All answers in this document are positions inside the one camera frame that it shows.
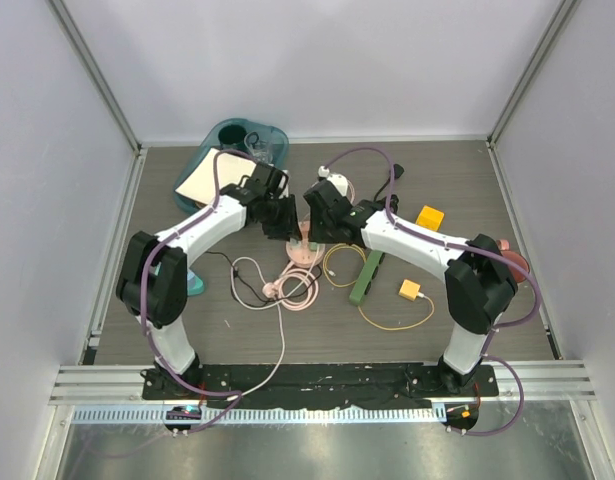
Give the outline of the yellow cube socket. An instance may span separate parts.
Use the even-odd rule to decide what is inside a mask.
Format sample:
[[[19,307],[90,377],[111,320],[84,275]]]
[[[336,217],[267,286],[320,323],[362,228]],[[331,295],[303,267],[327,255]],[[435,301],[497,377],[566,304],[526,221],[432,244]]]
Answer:
[[[444,220],[445,213],[431,206],[425,205],[420,210],[415,224],[425,229],[437,232]]]

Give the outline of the green power strip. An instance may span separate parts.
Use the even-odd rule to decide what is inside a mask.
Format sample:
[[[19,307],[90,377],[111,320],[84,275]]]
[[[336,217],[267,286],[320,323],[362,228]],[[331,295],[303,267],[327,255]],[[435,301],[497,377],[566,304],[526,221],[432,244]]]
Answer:
[[[384,259],[384,252],[373,250],[369,253],[348,297],[352,305],[361,306],[363,304]]]

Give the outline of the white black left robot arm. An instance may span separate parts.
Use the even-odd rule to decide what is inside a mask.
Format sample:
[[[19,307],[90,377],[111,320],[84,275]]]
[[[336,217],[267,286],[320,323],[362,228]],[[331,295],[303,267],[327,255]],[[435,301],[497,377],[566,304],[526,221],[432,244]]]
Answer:
[[[202,364],[191,347],[182,314],[187,271],[227,236],[258,223],[270,239],[299,237],[295,197],[288,174],[256,163],[253,172],[225,187],[214,185],[210,203],[158,234],[140,231],[129,241],[116,285],[116,297],[138,320],[154,353],[166,388],[187,399],[200,391]]]

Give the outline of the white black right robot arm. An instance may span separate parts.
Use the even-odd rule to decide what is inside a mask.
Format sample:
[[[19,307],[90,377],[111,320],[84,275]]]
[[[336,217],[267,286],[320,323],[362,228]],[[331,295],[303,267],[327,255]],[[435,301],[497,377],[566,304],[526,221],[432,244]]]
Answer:
[[[310,187],[304,199],[311,241],[380,251],[443,282],[454,327],[438,361],[438,380],[452,395],[470,388],[490,332],[518,291],[496,242],[483,234],[472,240],[443,236],[402,220],[390,196],[352,204],[329,180]]]

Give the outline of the round pink power socket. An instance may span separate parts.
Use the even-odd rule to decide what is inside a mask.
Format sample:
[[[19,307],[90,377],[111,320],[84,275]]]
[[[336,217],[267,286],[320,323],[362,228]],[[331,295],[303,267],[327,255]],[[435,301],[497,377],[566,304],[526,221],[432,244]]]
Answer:
[[[319,244],[319,250],[317,252],[313,252],[309,248],[309,243],[309,241],[298,242],[295,240],[285,243],[285,250],[289,261],[299,268],[307,269],[318,265],[323,260],[325,246],[323,244]]]

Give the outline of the yellow charger plug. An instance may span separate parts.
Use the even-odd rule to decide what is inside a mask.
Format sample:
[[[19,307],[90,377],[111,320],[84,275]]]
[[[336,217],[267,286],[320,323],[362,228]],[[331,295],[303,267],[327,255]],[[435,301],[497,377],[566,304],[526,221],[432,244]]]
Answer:
[[[424,294],[421,292],[421,285],[409,279],[404,279],[398,295],[409,301],[415,301],[418,298],[423,298]]]

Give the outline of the orange pink charger plug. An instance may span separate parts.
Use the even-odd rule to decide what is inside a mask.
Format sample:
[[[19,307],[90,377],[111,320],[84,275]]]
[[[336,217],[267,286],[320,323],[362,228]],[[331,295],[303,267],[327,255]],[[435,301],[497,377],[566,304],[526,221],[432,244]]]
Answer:
[[[309,232],[310,232],[310,222],[303,221],[299,223],[299,230],[301,233],[301,240],[304,242],[309,241]]]

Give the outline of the teal triangular power socket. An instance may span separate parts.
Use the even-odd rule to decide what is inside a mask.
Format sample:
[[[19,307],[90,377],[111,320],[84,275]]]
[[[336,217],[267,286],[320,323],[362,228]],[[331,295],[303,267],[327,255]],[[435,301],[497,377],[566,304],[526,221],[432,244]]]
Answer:
[[[193,271],[187,272],[187,294],[189,297],[198,296],[205,291],[205,284],[203,280],[196,275]]]

